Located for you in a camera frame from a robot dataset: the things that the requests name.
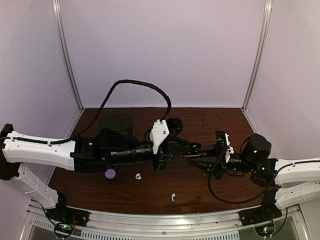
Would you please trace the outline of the black charging case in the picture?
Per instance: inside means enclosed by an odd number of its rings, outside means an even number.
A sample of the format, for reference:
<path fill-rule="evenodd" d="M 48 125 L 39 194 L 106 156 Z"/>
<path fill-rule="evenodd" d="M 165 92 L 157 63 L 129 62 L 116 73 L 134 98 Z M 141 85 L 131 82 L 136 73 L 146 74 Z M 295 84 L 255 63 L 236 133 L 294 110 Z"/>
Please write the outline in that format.
<path fill-rule="evenodd" d="M 189 150 L 182 155 L 184 158 L 196 158 L 202 155 L 202 145 L 200 143 L 190 142 L 188 146 Z"/>

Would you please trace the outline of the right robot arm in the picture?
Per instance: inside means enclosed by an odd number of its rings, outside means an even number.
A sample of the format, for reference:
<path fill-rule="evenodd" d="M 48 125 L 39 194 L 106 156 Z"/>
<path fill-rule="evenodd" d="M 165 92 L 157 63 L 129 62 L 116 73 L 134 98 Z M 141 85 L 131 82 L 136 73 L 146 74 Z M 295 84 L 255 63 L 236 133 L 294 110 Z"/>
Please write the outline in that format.
<path fill-rule="evenodd" d="M 256 210 L 258 219 L 266 221 L 276 208 L 283 210 L 320 197 L 318 157 L 299 160 L 271 158 L 272 144 L 257 133 L 243 142 L 240 152 L 234 151 L 226 132 L 216 131 L 215 137 L 214 145 L 203 148 L 193 145 L 183 158 L 208 176 L 208 190 L 216 200 L 241 205 L 266 197 L 267 202 Z M 212 179 L 220 180 L 229 170 L 250 173 L 250 180 L 261 187 L 262 192 L 242 201 L 219 197 L 212 187 Z"/>

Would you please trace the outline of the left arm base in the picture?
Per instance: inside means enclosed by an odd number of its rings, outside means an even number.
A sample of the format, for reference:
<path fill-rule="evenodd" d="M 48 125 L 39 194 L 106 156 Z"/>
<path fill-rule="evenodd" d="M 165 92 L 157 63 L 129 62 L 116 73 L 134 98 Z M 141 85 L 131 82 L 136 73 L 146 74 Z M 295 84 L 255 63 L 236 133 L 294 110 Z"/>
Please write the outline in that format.
<path fill-rule="evenodd" d="M 70 207 L 65 209 L 43 208 L 42 210 L 53 225 L 53 233 L 58 239 L 66 239 L 76 234 L 76 227 L 86 227 L 90 216 L 88 211 Z"/>

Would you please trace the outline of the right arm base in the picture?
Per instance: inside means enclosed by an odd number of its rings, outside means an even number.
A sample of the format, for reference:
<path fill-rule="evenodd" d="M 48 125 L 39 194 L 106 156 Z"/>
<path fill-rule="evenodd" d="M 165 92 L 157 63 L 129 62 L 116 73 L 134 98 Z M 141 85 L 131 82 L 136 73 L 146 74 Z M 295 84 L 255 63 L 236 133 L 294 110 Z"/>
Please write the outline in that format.
<path fill-rule="evenodd" d="M 271 238 L 276 233 L 275 219 L 282 215 L 281 210 L 262 206 L 239 212 L 242 226 L 253 225 L 255 233 L 261 238 Z"/>

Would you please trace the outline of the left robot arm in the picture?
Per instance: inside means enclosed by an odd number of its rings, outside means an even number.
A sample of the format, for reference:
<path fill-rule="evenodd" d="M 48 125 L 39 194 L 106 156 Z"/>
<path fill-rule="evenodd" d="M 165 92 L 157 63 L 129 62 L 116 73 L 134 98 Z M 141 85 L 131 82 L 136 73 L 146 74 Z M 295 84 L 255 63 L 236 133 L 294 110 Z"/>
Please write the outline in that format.
<path fill-rule="evenodd" d="M 28 163 L 54 166 L 79 173 L 104 173 L 114 177 L 119 167 L 151 162 L 155 172 L 189 152 L 191 144 L 179 134 L 179 118 L 158 119 L 151 127 L 150 139 L 133 134 L 133 121 L 116 113 L 100 122 L 95 137 L 53 139 L 25 136 L 6 124 L 0 133 L 0 178 L 16 182 L 27 195 L 51 210 L 61 222 L 72 218 L 66 197 L 43 183 L 27 167 Z"/>

